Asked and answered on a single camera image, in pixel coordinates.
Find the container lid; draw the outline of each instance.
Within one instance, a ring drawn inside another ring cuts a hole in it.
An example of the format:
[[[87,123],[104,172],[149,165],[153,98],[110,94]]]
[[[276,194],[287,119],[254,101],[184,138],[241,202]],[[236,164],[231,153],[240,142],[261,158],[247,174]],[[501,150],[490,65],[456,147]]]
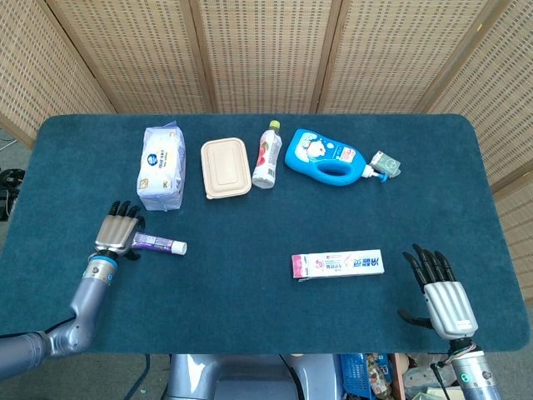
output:
[[[252,187],[247,150],[237,137],[211,140],[202,146],[202,173],[207,198],[229,198]]]

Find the blue table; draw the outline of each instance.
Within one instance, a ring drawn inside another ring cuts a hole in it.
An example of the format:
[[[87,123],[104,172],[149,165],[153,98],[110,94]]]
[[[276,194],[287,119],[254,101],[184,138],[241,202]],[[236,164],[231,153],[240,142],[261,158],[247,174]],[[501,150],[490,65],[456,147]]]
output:
[[[271,118],[284,148],[272,190],[207,200],[200,147],[237,136],[255,165]],[[145,127],[176,119],[187,146],[182,209],[146,212],[145,232],[185,257],[121,260],[92,350],[115,353],[442,352],[396,314],[427,315],[401,252],[438,249],[469,293],[489,351],[529,339],[524,303],[476,135],[456,115],[69,115],[40,130],[0,261],[0,334],[44,329],[68,304],[110,204],[140,204]],[[401,160],[401,175],[330,187],[282,158],[298,127]],[[291,255],[380,248],[380,276],[297,282]]]

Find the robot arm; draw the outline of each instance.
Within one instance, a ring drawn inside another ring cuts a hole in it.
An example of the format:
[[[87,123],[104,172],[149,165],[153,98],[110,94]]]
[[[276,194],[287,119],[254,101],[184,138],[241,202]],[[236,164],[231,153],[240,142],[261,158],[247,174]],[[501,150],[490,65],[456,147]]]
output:
[[[412,317],[405,310],[398,313],[408,323],[434,329],[450,341],[448,358],[431,364],[441,383],[438,368],[451,363],[466,400],[501,400],[501,394],[485,354],[471,338],[478,324],[465,289],[451,270],[448,260],[440,252],[429,252],[414,244],[420,262],[408,252],[403,255],[410,263],[429,310],[429,318]]]
[[[85,352],[92,343],[96,321],[106,292],[117,271],[117,259],[137,259],[130,247],[137,227],[144,219],[136,217],[138,206],[127,213],[130,202],[118,208],[115,202],[103,221],[95,247],[70,308],[74,317],[46,332],[33,332],[0,338],[0,381],[37,368],[46,358],[62,358]]]

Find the toothpaste cap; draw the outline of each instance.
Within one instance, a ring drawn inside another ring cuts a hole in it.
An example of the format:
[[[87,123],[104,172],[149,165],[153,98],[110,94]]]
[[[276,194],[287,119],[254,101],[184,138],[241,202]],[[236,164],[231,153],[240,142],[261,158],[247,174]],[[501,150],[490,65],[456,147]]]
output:
[[[187,252],[187,244],[175,240],[174,242],[172,242],[171,252],[172,254],[179,254],[180,256],[183,256]]]

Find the toothpaste box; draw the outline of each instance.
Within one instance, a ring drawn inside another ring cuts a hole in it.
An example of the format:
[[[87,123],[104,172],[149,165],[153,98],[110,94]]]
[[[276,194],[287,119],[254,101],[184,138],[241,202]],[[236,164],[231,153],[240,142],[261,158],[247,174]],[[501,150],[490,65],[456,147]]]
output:
[[[384,272],[381,250],[319,252],[292,256],[292,277],[301,281]]]

